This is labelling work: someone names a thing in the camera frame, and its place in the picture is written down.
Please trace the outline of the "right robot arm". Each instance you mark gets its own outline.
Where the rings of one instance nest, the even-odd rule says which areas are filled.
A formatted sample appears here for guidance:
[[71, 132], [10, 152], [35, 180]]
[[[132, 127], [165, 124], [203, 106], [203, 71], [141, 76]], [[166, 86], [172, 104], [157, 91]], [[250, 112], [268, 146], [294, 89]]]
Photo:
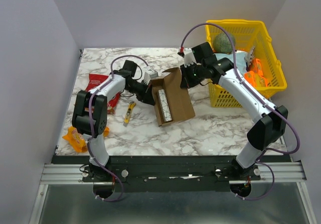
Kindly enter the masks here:
[[228, 168], [228, 175], [243, 179], [267, 147], [284, 134], [288, 110], [275, 106], [248, 85], [233, 62], [226, 56], [218, 59], [208, 42], [181, 49], [178, 54], [184, 59], [180, 66], [181, 88], [192, 88], [209, 79], [227, 90], [252, 118], [254, 125], [247, 133], [248, 142]]

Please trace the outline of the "yellow utility knife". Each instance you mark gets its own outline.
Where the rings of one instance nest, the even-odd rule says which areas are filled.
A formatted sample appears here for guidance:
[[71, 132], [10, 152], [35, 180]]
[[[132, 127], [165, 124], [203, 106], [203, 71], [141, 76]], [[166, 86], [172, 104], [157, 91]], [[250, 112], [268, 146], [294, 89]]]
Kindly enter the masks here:
[[134, 109], [134, 107], [136, 106], [136, 103], [134, 101], [132, 101], [129, 105], [128, 105], [128, 108], [127, 108], [127, 111], [126, 111], [126, 114], [125, 114], [125, 117], [124, 117], [124, 122], [123, 122], [123, 125], [124, 126], [127, 126], [129, 121], [130, 121], [130, 117], [131, 117], [131, 114], [132, 114], [132, 111]]

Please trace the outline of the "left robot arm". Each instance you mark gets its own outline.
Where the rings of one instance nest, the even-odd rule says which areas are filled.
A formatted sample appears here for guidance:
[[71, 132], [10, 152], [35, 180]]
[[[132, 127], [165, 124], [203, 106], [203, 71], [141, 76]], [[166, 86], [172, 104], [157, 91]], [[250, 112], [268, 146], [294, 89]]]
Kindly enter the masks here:
[[147, 79], [134, 79], [138, 65], [126, 60], [119, 70], [111, 70], [106, 81], [90, 91], [77, 93], [72, 116], [72, 126], [84, 140], [90, 155], [88, 167], [83, 170], [84, 178], [100, 181], [112, 179], [110, 157], [107, 153], [103, 132], [107, 126], [107, 104], [118, 93], [126, 90], [136, 96], [140, 102], [155, 105], [152, 96], [151, 77], [156, 72], [147, 70]]

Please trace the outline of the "brown cardboard express box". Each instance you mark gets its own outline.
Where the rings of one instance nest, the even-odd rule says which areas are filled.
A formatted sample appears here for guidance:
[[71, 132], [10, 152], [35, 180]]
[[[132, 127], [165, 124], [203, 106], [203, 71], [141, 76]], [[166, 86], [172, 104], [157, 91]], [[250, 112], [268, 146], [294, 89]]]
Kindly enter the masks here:
[[[155, 100], [154, 110], [159, 126], [169, 125], [175, 122], [182, 122], [195, 117], [195, 111], [191, 103], [189, 92], [180, 88], [182, 74], [178, 67], [164, 71], [166, 76], [151, 80], [152, 96]], [[161, 107], [158, 91], [163, 89], [166, 94], [171, 114], [171, 121], [166, 121]]]

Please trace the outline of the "white geometric patterned box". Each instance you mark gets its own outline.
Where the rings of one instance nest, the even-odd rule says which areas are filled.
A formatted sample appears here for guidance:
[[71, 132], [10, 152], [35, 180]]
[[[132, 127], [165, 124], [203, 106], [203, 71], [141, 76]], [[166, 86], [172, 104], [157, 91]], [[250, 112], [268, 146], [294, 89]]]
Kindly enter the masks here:
[[172, 119], [172, 115], [171, 115], [171, 111], [170, 111], [170, 107], [169, 107], [169, 103], [167, 100], [167, 96], [166, 96], [166, 92], [164, 89], [160, 89], [158, 90], [158, 98], [159, 98], [159, 102], [160, 102], [160, 108], [163, 114], [163, 119], [164, 122], [171, 122]]

